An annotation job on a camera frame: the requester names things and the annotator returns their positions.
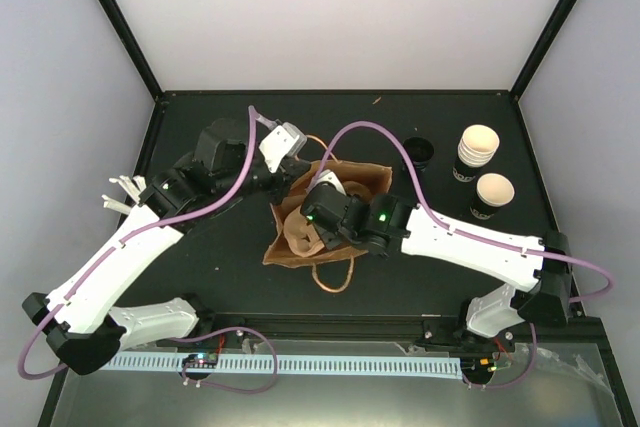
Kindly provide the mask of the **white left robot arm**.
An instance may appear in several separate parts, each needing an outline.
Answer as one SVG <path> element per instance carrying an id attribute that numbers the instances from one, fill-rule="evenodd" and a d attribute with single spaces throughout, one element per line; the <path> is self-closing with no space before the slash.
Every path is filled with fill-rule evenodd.
<path id="1" fill-rule="evenodd" d="M 305 142 L 290 123 L 257 117 L 244 126 L 218 119 L 171 168 L 150 179 L 117 178 L 135 202 L 120 228 L 67 282 L 49 294 L 32 293 L 22 304 L 61 363 L 87 375 L 117 353 L 150 342 L 184 338 L 193 346 L 207 344 L 215 323 L 193 294 L 141 307 L 115 303 L 199 220 L 255 193 L 281 202 L 310 169 L 297 157 Z"/>

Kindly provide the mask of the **brown cardboard cup carrier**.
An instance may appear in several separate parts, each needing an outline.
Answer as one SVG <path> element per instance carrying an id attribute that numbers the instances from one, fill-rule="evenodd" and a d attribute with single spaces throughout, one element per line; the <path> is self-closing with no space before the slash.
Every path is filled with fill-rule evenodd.
<path id="1" fill-rule="evenodd" d="M 337 187 L 328 180 L 318 182 L 285 217 L 282 234 L 295 257 L 315 258 L 340 248 L 340 232 L 349 211 L 371 201 L 371 190 L 362 183 L 346 181 Z"/>

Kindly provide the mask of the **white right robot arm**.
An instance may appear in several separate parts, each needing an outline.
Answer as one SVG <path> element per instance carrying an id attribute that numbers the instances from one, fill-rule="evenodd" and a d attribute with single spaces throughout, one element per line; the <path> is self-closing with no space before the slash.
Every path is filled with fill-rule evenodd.
<path id="1" fill-rule="evenodd" d="M 329 182 L 304 198 L 302 215 L 329 249 L 344 243 L 385 256 L 392 241 L 400 251 L 446 261 L 502 281 L 471 299 L 454 326 L 457 343 L 476 350 L 521 323 L 563 328 L 569 321 L 570 269 L 560 250 L 537 237 L 510 236 L 434 214 L 391 194 L 365 200 Z"/>

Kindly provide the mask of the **brown paper bag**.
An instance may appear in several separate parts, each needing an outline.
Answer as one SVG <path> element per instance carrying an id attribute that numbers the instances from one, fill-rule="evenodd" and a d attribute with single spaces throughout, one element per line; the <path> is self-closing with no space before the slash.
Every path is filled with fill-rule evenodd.
<path id="1" fill-rule="evenodd" d="M 360 243 L 366 208 L 376 196 L 389 192 L 392 174 L 390 166 L 340 160 L 333 154 L 325 163 L 313 161 L 284 200 L 271 207 L 276 238 L 262 263 L 289 270 L 308 268 L 320 289 L 344 292 L 356 259 L 367 253 Z M 319 268 L 342 261 L 348 263 L 342 284 L 322 282 Z"/>

